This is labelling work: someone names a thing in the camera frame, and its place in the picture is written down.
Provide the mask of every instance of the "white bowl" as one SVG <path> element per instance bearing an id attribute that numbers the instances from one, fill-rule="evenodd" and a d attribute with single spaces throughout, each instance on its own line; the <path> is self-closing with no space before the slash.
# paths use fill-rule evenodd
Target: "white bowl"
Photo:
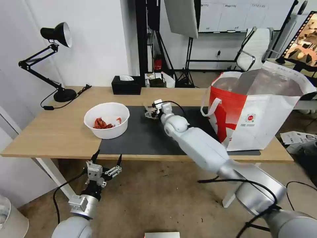
<path id="1" fill-rule="evenodd" d="M 116 125 L 115 127 L 108 129 L 95 129 L 94 124 L 97 118 L 101 117 L 102 120 L 109 124 Z M 116 119 L 121 118 L 121 124 L 119 125 Z M 117 102 L 106 102 L 94 106 L 84 117 L 84 124 L 95 134 L 95 136 L 101 139 L 113 139 L 122 135 L 128 128 L 128 119 L 130 117 L 129 109 Z"/>

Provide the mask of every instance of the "black desk lamp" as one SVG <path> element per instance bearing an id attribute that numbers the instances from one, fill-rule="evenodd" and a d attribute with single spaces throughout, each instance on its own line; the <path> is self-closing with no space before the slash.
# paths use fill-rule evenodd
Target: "black desk lamp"
<path id="1" fill-rule="evenodd" d="M 44 77 L 43 75 L 39 74 L 38 72 L 31 69 L 32 65 L 35 65 L 36 63 L 46 59 L 47 57 L 57 53 L 59 45 L 55 43 L 55 40 L 57 40 L 59 43 L 66 47 L 72 47 L 72 37 L 70 35 L 70 30 L 66 22 L 62 22 L 58 24 L 55 28 L 42 28 L 41 29 L 41 35 L 43 38 L 47 39 L 50 44 L 47 48 L 41 50 L 40 52 L 36 53 L 35 55 L 32 55 L 31 57 L 20 61 L 19 66 L 22 69 L 25 69 L 26 71 L 30 72 L 31 74 L 35 75 L 36 77 L 42 79 L 46 83 L 52 85 L 57 89 L 57 92 L 54 94 L 54 100 L 57 102 L 67 102 L 75 99 L 77 93 L 72 89 L 65 89 L 62 87 L 62 84 L 57 84 L 54 81 L 50 80 L 49 78 Z M 41 58 L 34 58 L 37 55 L 52 49 L 53 52 L 49 53 L 48 55 L 41 57 Z"/>

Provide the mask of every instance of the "black desk mat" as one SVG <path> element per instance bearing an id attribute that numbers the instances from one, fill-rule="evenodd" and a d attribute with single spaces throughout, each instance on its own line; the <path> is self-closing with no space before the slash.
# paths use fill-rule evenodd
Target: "black desk mat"
<path id="1" fill-rule="evenodd" d="M 121 136 L 101 140 L 100 154 L 139 154 L 139 155 L 185 155 L 176 141 L 167 136 L 160 120 L 144 116 L 144 107 L 128 106 L 130 117 L 128 128 Z M 217 138 L 208 119 L 200 113 L 200 107 L 183 107 L 188 122 Z M 179 107 L 173 106 L 173 113 L 182 115 Z M 259 150 L 230 151 L 229 155 L 261 155 Z"/>

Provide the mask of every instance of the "desk leg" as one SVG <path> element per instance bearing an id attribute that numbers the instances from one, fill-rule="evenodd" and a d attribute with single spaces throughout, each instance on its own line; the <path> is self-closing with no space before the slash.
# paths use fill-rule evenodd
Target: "desk leg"
<path id="1" fill-rule="evenodd" d="M 48 173 L 48 175 L 53 179 L 53 181 L 57 184 L 57 186 L 61 186 L 63 183 L 66 182 L 64 176 L 60 173 L 58 168 L 55 166 L 53 161 L 51 159 L 46 158 L 35 158 L 40 165 L 45 169 L 45 171 Z M 73 189 L 69 186 L 69 184 L 66 184 L 65 186 L 61 187 L 61 190 L 66 195 L 68 199 L 72 197 L 72 195 L 75 194 Z"/>
<path id="2" fill-rule="evenodd" d="M 255 166 L 257 167 L 260 167 L 260 165 L 261 163 L 255 163 Z M 233 202 L 233 200 L 235 199 L 235 192 L 237 191 L 240 185 L 241 183 L 235 184 L 234 188 L 226 194 L 225 198 L 222 200 L 222 205 L 224 208 L 229 207 L 229 205 Z"/>

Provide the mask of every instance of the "lamp arm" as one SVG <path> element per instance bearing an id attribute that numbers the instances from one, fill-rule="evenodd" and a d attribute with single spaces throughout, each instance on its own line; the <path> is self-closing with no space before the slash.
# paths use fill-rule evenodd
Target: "lamp arm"
<path id="1" fill-rule="evenodd" d="M 43 52 L 45 52 L 45 51 L 47 51 L 47 50 L 49 50 L 49 49 L 52 49 L 53 52 L 47 54 L 47 55 L 44 56 L 44 57 L 34 59 L 34 57 L 38 56 L 39 54 L 41 54 L 41 53 L 43 53 Z M 51 79 L 46 78 L 46 77 L 44 77 L 43 75 L 41 75 L 41 74 L 39 74 L 38 72 L 36 72 L 36 71 L 34 71 L 34 70 L 31 69 L 31 66 L 32 66 L 32 65 L 35 65 L 36 63 L 38 63 L 38 62 L 40 62 L 40 61 L 46 59 L 47 57 L 49 57 L 49 56 L 51 56 L 51 55 L 53 55 L 53 54 L 55 54 L 55 53 L 57 53 L 57 52 L 58 52 L 58 44 L 56 44 L 56 43 L 50 44 L 48 47 L 46 47 L 45 49 L 43 49 L 43 50 L 41 50 L 40 52 L 36 53 L 35 55 L 32 55 L 31 57 L 29 57 L 29 58 L 27 58 L 27 59 L 25 59 L 25 60 L 20 61 L 20 62 L 19 62 L 19 66 L 20 66 L 20 68 L 22 68 L 22 69 L 28 71 L 29 73 L 33 74 L 34 76 L 36 76 L 36 77 L 42 79 L 44 82 L 50 84 L 50 85 L 53 86 L 54 88 L 56 88 L 56 89 L 62 89 L 62 85 L 61 85 L 61 84 L 57 84 L 57 83 L 53 82 Z"/>

